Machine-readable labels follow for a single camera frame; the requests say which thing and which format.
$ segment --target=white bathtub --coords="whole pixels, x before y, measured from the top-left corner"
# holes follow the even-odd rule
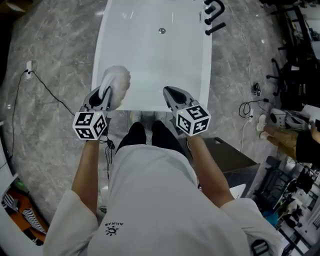
[[[165,86],[208,104],[212,36],[203,0],[108,0],[96,44],[91,89],[106,68],[125,66],[131,85],[118,110],[169,112]]]

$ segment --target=person's hand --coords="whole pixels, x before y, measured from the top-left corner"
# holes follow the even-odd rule
[[[312,138],[320,144],[320,132],[318,131],[315,122],[310,121],[309,124],[311,125],[310,132]]]

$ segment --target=white t-shirt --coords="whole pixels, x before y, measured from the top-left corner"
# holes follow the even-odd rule
[[[246,256],[256,239],[281,255],[281,239],[254,201],[216,207],[197,188],[188,160],[150,145],[122,147],[110,175],[107,213],[96,216],[65,192],[48,230],[45,256]]]

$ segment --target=wire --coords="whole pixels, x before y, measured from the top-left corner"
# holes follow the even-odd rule
[[[242,127],[242,139],[241,139],[241,149],[240,152],[242,152],[242,149],[244,147],[244,138],[245,138],[245,127],[247,125],[247,123],[249,123],[250,120],[246,121],[246,123],[244,124],[244,126]]]
[[[26,69],[26,70],[23,71],[23,73],[20,75],[20,79],[19,79],[19,83],[18,83],[18,88],[16,89],[14,106],[13,106],[13,113],[12,113],[12,152],[11,152],[11,156],[9,157],[9,160],[12,159],[12,157],[14,156],[14,148],[15,148],[15,122],[14,122],[14,118],[15,118],[15,112],[16,112],[16,106],[17,106],[17,100],[18,100],[20,83],[21,83],[22,76],[23,76],[24,73],[26,73],[27,71],[28,71],[28,70]]]
[[[252,101],[248,101],[248,102],[243,102],[243,103],[240,105],[240,107],[239,107],[239,111],[238,111],[239,116],[242,117],[242,118],[244,118],[244,119],[253,118],[253,115],[248,115],[248,114],[250,114],[251,109],[252,109],[252,103],[254,103],[254,102],[258,102],[259,107],[260,107],[263,111],[265,111],[265,112],[268,112],[268,111],[266,111],[265,109],[263,109],[263,108],[260,106],[259,102],[270,103],[270,104],[273,105],[273,103],[272,103],[272,102],[269,102],[269,100],[268,100],[267,98],[259,99],[259,100],[252,100]]]
[[[11,156],[9,157],[9,160],[11,160],[14,157],[14,149],[15,149],[15,122],[14,122],[14,118],[15,118],[15,112],[16,112],[16,107],[17,107],[17,101],[18,101],[18,95],[19,95],[19,88],[20,88],[20,84],[21,84],[21,80],[22,80],[22,76],[24,75],[24,73],[34,73],[34,75],[36,76],[36,78],[38,78],[38,80],[43,84],[43,86],[48,90],[48,92],[52,95],[52,97],[54,97],[58,102],[62,103],[64,105],[64,107],[73,115],[75,116],[75,114],[70,110],[70,108],[63,103],[61,100],[59,100],[56,96],[54,96],[52,94],[52,92],[48,89],[48,87],[45,85],[45,83],[39,78],[39,76],[37,76],[37,74],[34,71],[28,71],[28,69],[26,69],[25,71],[23,71],[23,73],[20,75],[20,79],[19,79],[19,83],[18,83],[18,87],[16,90],[16,94],[15,94],[15,100],[14,100],[14,106],[13,106],[13,113],[12,113],[12,152],[11,152]]]
[[[109,180],[109,167],[110,167],[110,165],[112,165],[112,162],[113,162],[112,147],[115,144],[112,140],[110,140],[108,138],[108,136],[106,138],[107,138],[106,142],[108,143],[108,146],[104,149],[104,153],[105,153],[105,157],[106,157],[106,172],[107,172],[107,176],[108,176],[108,180]]]
[[[246,37],[245,37],[245,34],[243,32],[243,28],[245,27],[245,24],[244,23],[240,23],[239,21],[237,21],[236,17],[235,17],[235,14],[234,14],[234,10],[231,8],[228,0],[225,0],[226,1],[226,5],[229,7],[230,11],[231,11],[231,14],[232,14],[232,17],[234,19],[234,22],[240,27],[240,30],[241,30],[241,35],[242,35],[242,38],[243,38],[243,41],[244,41],[244,44],[245,44],[245,47],[248,51],[248,54],[249,54],[249,58],[250,58],[250,62],[249,62],[249,67],[248,67],[248,74],[249,74],[249,78],[250,78],[250,86],[253,85],[253,82],[252,82],[252,78],[251,78],[251,63],[252,63],[252,56],[251,56],[251,51],[250,51],[250,48],[247,44],[247,41],[246,41]]]
[[[264,112],[267,112],[267,113],[268,113],[268,111],[266,111],[264,108],[262,108],[262,107],[260,106],[260,102],[258,102],[258,106],[259,106],[259,108],[262,109]]]
[[[294,162],[291,162],[291,161],[288,161],[288,163],[290,163],[290,164],[295,164],[295,165],[301,165],[303,168],[307,168],[310,172],[312,172],[313,174],[315,174],[314,173],[314,170],[312,170],[309,166],[307,166],[307,165],[305,165],[305,164],[302,164],[302,163],[300,163],[300,162],[298,162],[298,161],[296,161],[296,160],[294,160],[294,159],[292,159]]]
[[[232,14],[232,17],[233,17],[233,19],[234,19],[234,22],[240,27],[241,35],[242,35],[242,38],[243,38],[245,47],[246,47],[246,49],[247,49],[247,51],[248,51],[248,54],[249,54],[250,62],[249,62],[249,66],[248,66],[248,76],[249,76],[249,79],[250,79],[250,87],[252,87],[252,85],[253,85],[252,78],[251,78],[252,56],[251,56],[250,48],[249,48],[249,46],[248,46],[248,44],[247,44],[246,36],[245,36],[245,34],[244,34],[244,32],[243,32],[243,28],[245,27],[245,24],[244,24],[244,23],[240,23],[239,21],[237,21],[237,19],[236,19],[236,17],[235,17],[235,14],[234,14],[234,10],[231,8],[228,0],[225,0],[225,1],[226,1],[226,5],[229,7],[229,9],[230,9],[230,11],[231,11],[231,14]],[[248,112],[247,114],[249,114],[249,113],[251,112],[252,103],[253,103],[253,102],[252,102],[252,101],[249,101],[249,103],[251,103],[251,105],[249,105],[249,112]],[[247,123],[248,123],[248,122],[246,122],[246,123],[244,124],[243,128],[242,128],[242,130],[243,130],[243,136],[242,136],[242,140],[241,140],[241,150],[242,150],[243,145],[244,145],[243,140],[244,140],[244,136],[245,136],[245,126],[247,125]]]
[[[0,170],[1,170],[1,168],[4,167],[7,163],[8,163],[8,161],[6,161],[6,162],[0,167]]]
[[[43,86],[47,89],[47,91],[51,94],[51,96],[54,97],[58,102],[60,102],[70,112],[71,115],[75,116],[75,114],[71,111],[71,109],[63,101],[61,101],[60,99],[58,99],[56,96],[53,95],[53,93],[48,89],[48,87],[45,85],[45,83],[39,78],[39,76],[37,76],[37,74],[33,70],[28,73],[34,73],[36,78],[38,78],[40,83],[43,84]]]

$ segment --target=power plug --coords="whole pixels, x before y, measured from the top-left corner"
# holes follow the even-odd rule
[[[251,108],[250,110],[250,117],[249,117],[249,122],[252,122],[252,119],[254,118],[254,109]]]
[[[116,148],[114,142],[111,139],[108,139],[106,143],[110,149],[114,150]]]
[[[25,64],[25,69],[28,70],[27,72],[25,72],[25,78],[26,80],[29,82],[32,78],[32,60],[27,61],[27,63]]]

